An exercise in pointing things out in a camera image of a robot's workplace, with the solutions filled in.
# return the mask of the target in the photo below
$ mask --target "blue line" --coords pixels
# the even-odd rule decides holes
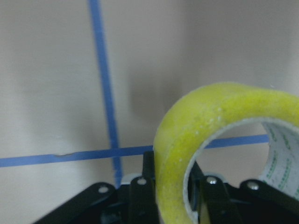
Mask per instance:
[[[220,147],[231,147],[240,145],[250,145],[269,142],[268,136],[265,135],[254,135],[244,136],[227,139],[216,139],[213,140],[206,148],[220,148]],[[68,155],[33,155],[33,156],[22,156],[12,158],[0,159],[0,167],[14,167],[24,165],[36,165],[54,162],[68,162],[68,161],[81,161],[81,160],[93,160],[103,158],[119,158],[122,156],[131,155],[142,155],[146,151],[153,150],[153,146],[140,146],[140,147],[129,147],[129,148],[117,148],[117,149],[106,149],[96,151],[84,151],[76,152]]]
[[[111,82],[108,68],[108,59],[106,53],[106,45],[104,38],[104,28],[102,22],[101,8],[98,0],[88,0],[93,24],[93,33],[97,50],[97,60],[102,81],[102,89],[105,100],[106,117],[109,131],[110,147],[112,149],[119,148],[116,122],[114,117],[114,101],[111,91]],[[122,178],[122,165],[120,158],[113,158],[113,166],[115,170],[115,184],[119,187]]]

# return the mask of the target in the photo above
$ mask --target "silver bolt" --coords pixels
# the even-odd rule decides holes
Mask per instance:
[[[106,187],[106,186],[101,186],[101,187],[99,188],[99,193],[101,193],[101,194],[105,194],[105,193],[107,193],[108,191],[109,191],[109,188]]]
[[[140,178],[140,179],[137,180],[137,183],[139,185],[145,185],[146,184],[146,180],[144,178]]]
[[[258,190],[260,188],[258,184],[253,181],[249,181],[247,183],[247,187],[249,187],[251,190]]]
[[[217,179],[213,176],[209,176],[206,181],[209,183],[209,184],[216,184],[217,183]]]

